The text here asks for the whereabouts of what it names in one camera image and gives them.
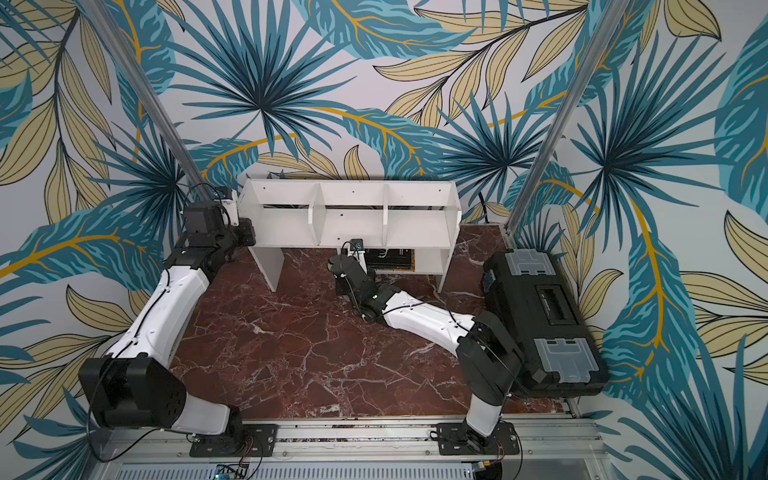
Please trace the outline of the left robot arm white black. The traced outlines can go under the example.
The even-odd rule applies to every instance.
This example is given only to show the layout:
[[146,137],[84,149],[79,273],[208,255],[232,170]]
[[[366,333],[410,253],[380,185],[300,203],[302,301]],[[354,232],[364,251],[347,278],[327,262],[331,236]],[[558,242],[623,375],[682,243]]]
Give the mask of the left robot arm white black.
[[78,372],[101,428],[219,436],[233,423],[232,408],[190,394],[169,366],[198,301],[235,251],[254,245],[255,234],[234,198],[195,202],[183,223],[148,303],[106,354]]

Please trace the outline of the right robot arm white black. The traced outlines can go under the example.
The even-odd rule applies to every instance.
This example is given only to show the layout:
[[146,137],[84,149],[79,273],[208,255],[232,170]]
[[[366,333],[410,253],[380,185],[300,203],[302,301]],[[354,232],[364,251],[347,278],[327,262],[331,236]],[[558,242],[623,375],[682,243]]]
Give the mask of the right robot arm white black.
[[460,444],[484,446],[497,428],[523,364],[522,351],[504,323],[489,311],[474,316],[454,313],[394,285],[378,283],[347,251],[332,256],[328,269],[337,294],[350,301],[360,318],[417,335],[456,357],[471,399],[454,438]]

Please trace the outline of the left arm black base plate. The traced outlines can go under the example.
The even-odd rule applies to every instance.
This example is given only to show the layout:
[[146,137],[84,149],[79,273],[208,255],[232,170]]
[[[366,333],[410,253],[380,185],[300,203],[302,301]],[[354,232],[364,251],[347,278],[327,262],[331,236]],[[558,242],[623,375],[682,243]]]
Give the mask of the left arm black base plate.
[[220,435],[195,436],[191,458],[271,457],[278,432],[276,424],[243,424]]

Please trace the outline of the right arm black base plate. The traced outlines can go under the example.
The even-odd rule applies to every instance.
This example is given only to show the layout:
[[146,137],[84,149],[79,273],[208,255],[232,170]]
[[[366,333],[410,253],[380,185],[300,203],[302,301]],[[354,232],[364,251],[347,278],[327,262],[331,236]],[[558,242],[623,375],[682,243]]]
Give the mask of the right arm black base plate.
[[499,422],[489,436],[471,429],[465,422],[439,423],[429,432],[429,438],[438,445],[443,456],[486,455],[501,457],[517,455],[521,446],[513,425]]

